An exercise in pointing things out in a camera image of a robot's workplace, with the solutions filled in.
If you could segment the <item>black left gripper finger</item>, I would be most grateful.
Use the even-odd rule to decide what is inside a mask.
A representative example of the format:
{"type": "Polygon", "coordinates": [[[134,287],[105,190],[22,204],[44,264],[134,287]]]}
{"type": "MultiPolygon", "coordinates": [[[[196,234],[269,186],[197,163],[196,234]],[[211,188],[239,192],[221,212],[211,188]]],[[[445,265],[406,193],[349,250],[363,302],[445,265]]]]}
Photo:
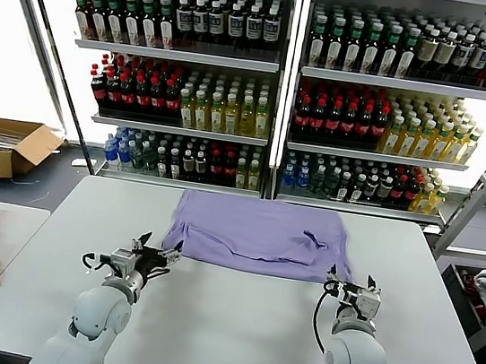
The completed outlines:
{"type": "Polygon", "coordinates": [[[160,251],[159,256],[163,262],[175,263],[180,257],[184,241],[179,241],[173,248],[160,251]]]}
{"type": "Polygon", "coordinates": [[[149,238],[152,236],[152,232],[149,231],[147,233],[144,233],[143,235],[140,235],[137,238],[132,239],[132,250],[133,252],[140,252],[143,247],[146,245],[148,242],[149,238]]]}

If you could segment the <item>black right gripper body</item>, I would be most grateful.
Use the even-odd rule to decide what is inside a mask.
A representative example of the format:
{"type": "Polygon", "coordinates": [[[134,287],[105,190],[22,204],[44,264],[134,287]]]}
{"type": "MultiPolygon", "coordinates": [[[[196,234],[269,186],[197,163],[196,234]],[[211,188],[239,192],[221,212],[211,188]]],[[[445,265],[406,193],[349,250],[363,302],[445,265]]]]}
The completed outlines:
{"type": "Polygon", "coordinates": [[[357,307],[358,297],[360,296],[361,291],[361,286],[356,285],[355,283],[340,281],[338,282],[338,295],[336,297],[343,304],[357,307]]]}

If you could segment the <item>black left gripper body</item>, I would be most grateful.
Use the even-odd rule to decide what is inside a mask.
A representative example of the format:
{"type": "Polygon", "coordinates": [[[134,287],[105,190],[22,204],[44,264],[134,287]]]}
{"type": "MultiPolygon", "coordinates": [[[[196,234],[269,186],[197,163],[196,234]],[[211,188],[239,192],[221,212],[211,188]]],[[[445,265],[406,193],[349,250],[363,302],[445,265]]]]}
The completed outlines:
{"type": "Polygon", "coordinates": [[[163,262],[159,256],[160,251],[158,248],[144,247],[136,255],[135,270],[143,278],[152,279],[169,273],[169,266],[173,263],[163,262]]]}

